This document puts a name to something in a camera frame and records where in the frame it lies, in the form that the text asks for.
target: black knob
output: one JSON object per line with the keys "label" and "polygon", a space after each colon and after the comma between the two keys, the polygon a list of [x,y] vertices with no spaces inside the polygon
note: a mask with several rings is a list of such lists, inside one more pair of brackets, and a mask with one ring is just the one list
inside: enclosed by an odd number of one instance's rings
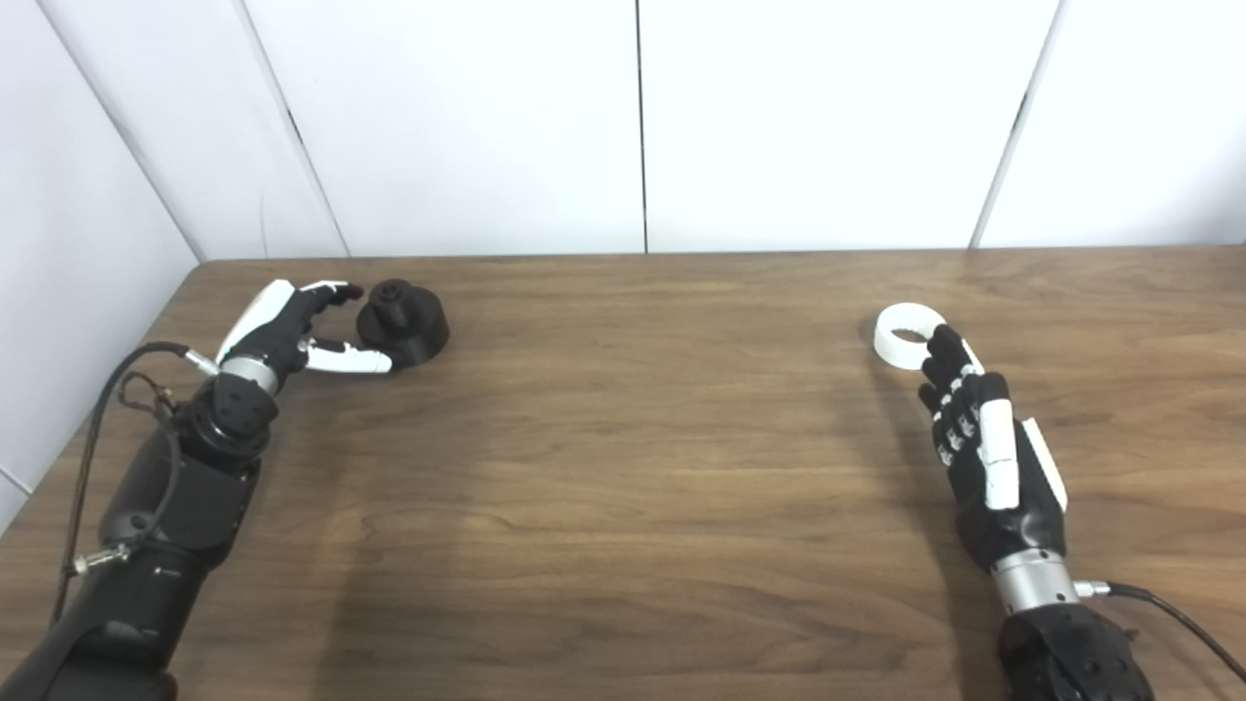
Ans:
{"label": "black knob", "polygon": [[374,286],[355,327],[364,345],[392,359],[395,371],[427,364],[450,340],[441,299],[405,279],[386,279]]}

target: white wall panel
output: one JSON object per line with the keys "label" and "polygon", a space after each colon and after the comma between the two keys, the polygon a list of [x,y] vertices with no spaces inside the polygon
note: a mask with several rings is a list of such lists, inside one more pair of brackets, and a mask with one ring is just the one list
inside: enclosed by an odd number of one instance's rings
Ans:
{"label": "white wall panel", "polygon": [[983,245],[1240,243],[1246,4],[1072,0]]}
{"label": "white wall panel", "polygon": [[643,249],[633,0],[249,0],[351,249]]}
{"label": "white wall panel", "polygon": [[962,247],[1054,0],[640,0],[650,250]]}
{"label": "white wall panel", "polygon": [[208,258],[343,254],[235,0],[40,1]]}
{"label": "white wall panel", "polygon": [[193,265],[39,7],[0,2],[0,468],[27,492]]}

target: white ring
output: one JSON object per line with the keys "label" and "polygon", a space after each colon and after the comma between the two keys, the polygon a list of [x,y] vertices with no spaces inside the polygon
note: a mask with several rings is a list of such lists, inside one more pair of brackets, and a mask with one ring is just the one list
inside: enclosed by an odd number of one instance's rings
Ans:
{"label": "white ring", "polygon": [[934,335],[934,326],[943,322],[947,322],[943,316],[925,304],[913,301],[892,304],[878,314],[878,322],[873,326],[875,352],[890,366],[905,371],[920,371],[922,364],[931,356],[926,342],[905,340],[896,335],[896,331],[911,330],[928,339]]}

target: black cable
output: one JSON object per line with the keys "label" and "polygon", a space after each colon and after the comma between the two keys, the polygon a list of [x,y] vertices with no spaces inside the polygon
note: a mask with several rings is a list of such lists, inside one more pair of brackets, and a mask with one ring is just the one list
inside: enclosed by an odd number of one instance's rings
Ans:
{"label": "black cable", "polygon": [[82,507],[86,503],[86,486],[91,476],[91,461],[95,458],[96,443],[100,442],[100,427],[103,425],[103,411],[108,407],[108,400],[112,397],[112,388],[116,387],[121,376],[125,375],[126,371],[128,371],[130,367],[143,356],[150,354],[173,354],[174,356],[184,357],[187,352],[189,352],[189,347],[182,345],[181,342],[168,342],[163,340],[145,342],[131,350],[130,355],[117,364],[117,367],[113,369],[108,380],[105,381],[103,390],[100,391],[100,398],[96,400],[95,408],[91,410],[91,423],[86,432],[86,443],[82,447],[82,461],[78,463],[77,482],[74,486],[74,504],[70,510],[69,533],[65,537],[65,552],[61,554],[60,580],[56,585],[56,600],[52,604],[54,625],[65,610],[65,598],[69,594],[70,579],[74,576],[74,550],[77,548],[78,529],[82,524]]}
{"label": "black cable", "polygon": [[[136,380],[143,381],[147,387],[151,388],[153,398],[151,407],[130,400],[126,393],[130,383]],[[156,420],[156,425],[159,427],[161,432],[164,435],[164,440],[168,441],[168,483],[164,486],[164,492],[161,494],[159,503],[156,504],[156,510],[152,512],[151,520],[142,527],[140,533],[127,540],[127,543],[137,545],[156,535],[156,529],[159,527],[161,518],[168,509],[168,503],[173,499],[173,493],[177,492],[177,479],[182,472],[182,442],[178,438],[177,428],[173,426],[174,407],[169,401],[169,392],[167,388],[157,385],[152,379],[136,371],[126,374],[126,377],[121,380],[121,387],[117,388],[117,401],[121,402],[122,407],[151,415],[152,418]]]}
{"label": "black cable", "polygon": [[1232,670],[1235,675],[1237,675],[1237,679],[1242,680],[1242,682],[1246,682],[1246,667],[1242,667],[1241,662],[1235,660],[1234,656],[1229,654],[1229,650],[1225,650],[1224,645],[1217,642],[1215,637],[1211,637],[1210,633],[1204,630],[1202,626],[1200,626],[1199,624],[1194,623],[1194,619],[1181,613],[1180,609],[1139,586],[1130,586],[1128,584],[1116,584],[1114,581],[1109,581],[1106,584],[1109,589],[1108,591],[1109,596],[1126,596],[1129,599],[1140,599],[1143,601],[1150,601],[1151,604],[1158,606],[1161,611],[1180,621],[1181,625],[1190,629],[1190,633],[1196,635],[1199,640],[1201,640],[1207,647],[1211,649],[1212,652],[1216,654],[1217,657],[1220,657],[1226,665],[1229,665],[1229,669]]}

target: wood grain surface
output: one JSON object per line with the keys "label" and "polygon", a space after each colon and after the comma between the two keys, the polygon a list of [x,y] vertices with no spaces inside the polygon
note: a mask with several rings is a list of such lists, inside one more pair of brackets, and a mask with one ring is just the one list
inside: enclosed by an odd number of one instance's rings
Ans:
{"label": "wood grain surface", "polygon": [[[1246,248],[216,261],[151,336],[214,352],[275,276],[409,278],[452,337],[399,376],[292,380],[182,699],[1003,699],[920,376],[868,344],[897,300],[1039,418],[1074,576],[1246,655]],[[147,421],[110,413],[88,524]],[[80,447],[0,545],[0,674],[46,625]],[[1141,631],[1160,700],[1246,699],[1161,614],[1093,605]]]}

